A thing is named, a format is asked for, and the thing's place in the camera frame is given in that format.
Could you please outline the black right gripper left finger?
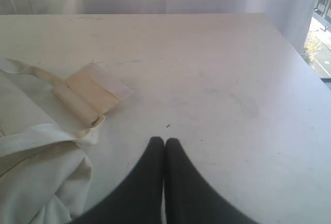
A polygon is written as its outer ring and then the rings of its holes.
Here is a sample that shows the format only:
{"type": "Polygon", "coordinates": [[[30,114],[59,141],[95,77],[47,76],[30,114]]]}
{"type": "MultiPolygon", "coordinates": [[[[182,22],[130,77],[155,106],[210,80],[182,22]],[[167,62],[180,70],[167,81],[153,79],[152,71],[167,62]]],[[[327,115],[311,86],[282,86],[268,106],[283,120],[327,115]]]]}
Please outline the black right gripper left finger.
{"type": "Polygon", "coordinates": [[[126,178],[74,223],[161,223],[164,141],[152,137],[126,178]]]}

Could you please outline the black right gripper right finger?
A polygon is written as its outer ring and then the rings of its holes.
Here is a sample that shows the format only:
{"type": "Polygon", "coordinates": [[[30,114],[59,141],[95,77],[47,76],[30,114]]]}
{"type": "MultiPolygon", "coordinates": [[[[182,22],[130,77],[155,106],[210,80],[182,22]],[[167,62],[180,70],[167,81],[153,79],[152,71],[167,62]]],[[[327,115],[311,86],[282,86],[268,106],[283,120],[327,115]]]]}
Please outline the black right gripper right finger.
{"type": "Polygon", "coordinates": [[[202,177],[178,139],[170,138],[165,145],[167,223],[252,223],[202,177]]]}

